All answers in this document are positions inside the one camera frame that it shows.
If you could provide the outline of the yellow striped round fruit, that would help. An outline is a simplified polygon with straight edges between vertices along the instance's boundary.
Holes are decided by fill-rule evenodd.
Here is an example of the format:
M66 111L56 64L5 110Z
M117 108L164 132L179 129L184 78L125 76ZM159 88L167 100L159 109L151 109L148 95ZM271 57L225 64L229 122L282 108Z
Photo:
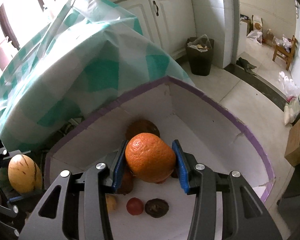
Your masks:
M19 194L29 194L42 189L42 172L37 163L24 154L13 156L8 165L11 186Z

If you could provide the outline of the small yellow fruit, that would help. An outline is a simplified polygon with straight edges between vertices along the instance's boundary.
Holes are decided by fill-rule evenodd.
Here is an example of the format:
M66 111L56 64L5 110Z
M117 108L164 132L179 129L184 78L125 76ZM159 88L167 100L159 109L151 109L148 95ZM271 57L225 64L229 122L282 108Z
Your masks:
M112 194L106 194L106 205L107 205L107 211L113 212L117 208L117 200L116 197Z

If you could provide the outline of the dark red shrivelled apple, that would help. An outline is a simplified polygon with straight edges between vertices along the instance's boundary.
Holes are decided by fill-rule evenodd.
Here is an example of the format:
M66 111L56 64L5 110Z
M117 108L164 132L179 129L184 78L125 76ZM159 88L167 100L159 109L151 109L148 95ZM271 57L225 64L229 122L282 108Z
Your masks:
M123 174L121 185L117 189L117 194L129 194L132 192L134 186L134 176L129 169L125 169Z

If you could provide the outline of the red tomato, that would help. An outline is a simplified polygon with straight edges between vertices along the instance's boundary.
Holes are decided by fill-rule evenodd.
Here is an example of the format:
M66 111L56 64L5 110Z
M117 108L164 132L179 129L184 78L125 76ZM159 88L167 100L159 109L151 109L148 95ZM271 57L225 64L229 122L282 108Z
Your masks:
M130 215L138 216L143 213L144 205L139 198L130 198L126 204L126 209Z

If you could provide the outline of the dark wrinkled passion fruit front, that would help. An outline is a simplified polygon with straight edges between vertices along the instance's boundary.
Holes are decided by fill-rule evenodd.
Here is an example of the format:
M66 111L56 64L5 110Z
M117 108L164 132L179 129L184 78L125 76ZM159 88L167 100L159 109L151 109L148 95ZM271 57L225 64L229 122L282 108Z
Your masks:
M153 218L165 216L170 209L168 202L163 199L150 199L145 204L145 212Z

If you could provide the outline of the dark red wrinkled apple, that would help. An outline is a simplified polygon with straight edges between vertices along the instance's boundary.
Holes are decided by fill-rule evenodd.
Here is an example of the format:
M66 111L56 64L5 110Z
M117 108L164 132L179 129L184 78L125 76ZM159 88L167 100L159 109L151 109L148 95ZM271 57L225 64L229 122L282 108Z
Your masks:
M160 132L157 126L146 119L139 119L132 122L126 129L125 138L126 140L132 139L134 136L140 133L151 133L160 137Z

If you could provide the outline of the white kitchen cabinet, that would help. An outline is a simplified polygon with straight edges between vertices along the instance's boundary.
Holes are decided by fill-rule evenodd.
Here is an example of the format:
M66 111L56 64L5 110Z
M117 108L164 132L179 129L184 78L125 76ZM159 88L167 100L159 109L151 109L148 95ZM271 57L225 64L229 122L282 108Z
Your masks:
M133 13L144 37L172 58L186 55L185 43L196 36L192 0L110 0Z

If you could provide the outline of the cardboard box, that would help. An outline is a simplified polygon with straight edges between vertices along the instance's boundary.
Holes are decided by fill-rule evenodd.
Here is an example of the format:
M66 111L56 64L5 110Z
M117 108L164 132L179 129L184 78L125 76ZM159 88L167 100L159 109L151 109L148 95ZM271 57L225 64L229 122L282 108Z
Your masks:
M300 164L300 119L290 129L284 157L293 167Z

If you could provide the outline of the white box purple rim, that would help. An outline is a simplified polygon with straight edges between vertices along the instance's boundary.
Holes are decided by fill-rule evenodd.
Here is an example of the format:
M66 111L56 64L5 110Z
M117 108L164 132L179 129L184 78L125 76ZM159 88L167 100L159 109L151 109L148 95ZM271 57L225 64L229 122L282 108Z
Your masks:
M275 175L267 154L250 129L200 89L172 77L153 81L106 103L57 142L47 154L44 186L63 171L86 171L96 161L119 148L127 127L134 121L153 122L161 139L182 149L213 171L238 171L262 202L268 198ZM143 213L130 215L126 204L139 198ZM159 198L170 209L161 218L145 212L148 200ZM109 215L115 239L187 239L195 197L187 195L177 179L162 184L134 181L133 191L118 195L118 206Z

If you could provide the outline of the pink thermos jug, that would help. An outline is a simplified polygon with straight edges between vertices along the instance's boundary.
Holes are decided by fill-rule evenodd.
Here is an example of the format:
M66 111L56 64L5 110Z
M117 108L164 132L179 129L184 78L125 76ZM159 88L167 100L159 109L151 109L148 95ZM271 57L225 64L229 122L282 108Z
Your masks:
M2 71L5 70L10 61L13 59L10 49L12 44L8 41L8 39L8 37L5 37L5 39L0 43L0 69Z

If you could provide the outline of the teal checkered tablecloth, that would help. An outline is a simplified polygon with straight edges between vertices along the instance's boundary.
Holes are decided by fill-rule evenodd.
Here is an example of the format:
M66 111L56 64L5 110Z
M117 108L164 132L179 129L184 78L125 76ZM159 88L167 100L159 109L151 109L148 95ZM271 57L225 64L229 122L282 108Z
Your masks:
M70 119L166 76L191 82L135 15L109 0L68 0L0 77L0 140L34 150Z

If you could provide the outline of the wooden small chair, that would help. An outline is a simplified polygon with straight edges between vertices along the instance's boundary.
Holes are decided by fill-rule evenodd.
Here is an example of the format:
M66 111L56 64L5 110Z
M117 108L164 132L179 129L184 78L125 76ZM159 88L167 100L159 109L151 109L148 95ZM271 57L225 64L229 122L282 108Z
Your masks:
M288 39L291 42L291 46L288 49L285 49L283 46L275 45L275 50L273 53L272 61L275 62L275 59L279 57L286 63L285 70L289 70L295 55L297 39L295 35L292 36L292 39Z

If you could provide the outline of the black trash bin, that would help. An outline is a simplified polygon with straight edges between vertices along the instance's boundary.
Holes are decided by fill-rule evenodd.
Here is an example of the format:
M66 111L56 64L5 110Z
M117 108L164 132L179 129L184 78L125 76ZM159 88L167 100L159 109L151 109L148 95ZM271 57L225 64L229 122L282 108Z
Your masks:
M191 73L199 76L208 76L213 60L214 40L206 35L199 38L190 37L186 41L185 49Z

